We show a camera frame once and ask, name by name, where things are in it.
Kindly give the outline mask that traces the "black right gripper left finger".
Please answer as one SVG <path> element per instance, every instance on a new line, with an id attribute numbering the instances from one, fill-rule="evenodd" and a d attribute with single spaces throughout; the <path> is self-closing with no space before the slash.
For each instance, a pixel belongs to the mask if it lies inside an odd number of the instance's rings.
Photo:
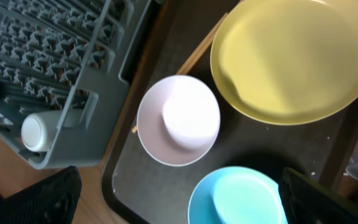
<path id="1" fill-rule="evenodd" d="M 0 202 L 0 223 L 70 224 L 81 188 L 78 168 L 67 167 Z"/>

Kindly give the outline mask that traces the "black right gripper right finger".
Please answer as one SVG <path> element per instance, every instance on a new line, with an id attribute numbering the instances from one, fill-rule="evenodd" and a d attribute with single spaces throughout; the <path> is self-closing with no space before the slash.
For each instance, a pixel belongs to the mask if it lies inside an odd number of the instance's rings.
<path id="1" fill-rule="evenodd" d="M 278 185 L 289 224 L 358 224 L 358 205 L 309 177 L 285 168 Z"/>

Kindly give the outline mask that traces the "light blue bowl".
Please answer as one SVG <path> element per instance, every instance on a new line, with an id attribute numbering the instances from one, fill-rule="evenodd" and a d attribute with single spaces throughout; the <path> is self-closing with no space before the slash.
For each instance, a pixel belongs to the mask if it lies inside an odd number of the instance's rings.
<path id="1" fill-rule="evenodd" d="M 188 223 L 285 224 L 278 184 L 248 168 L 230 166 L 199 181 L 188 204 Z"/>

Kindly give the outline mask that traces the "pale green cup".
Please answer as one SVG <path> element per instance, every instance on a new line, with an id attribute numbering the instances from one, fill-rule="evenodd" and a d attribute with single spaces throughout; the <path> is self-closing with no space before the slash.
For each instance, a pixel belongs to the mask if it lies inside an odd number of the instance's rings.
<path id="1" fill-rule="evenodd" d="M 47 152 L 57 134 L 61 111 L 44 111 L 28 115 L 21 127 L 21 138 L 32 152 Z"/>

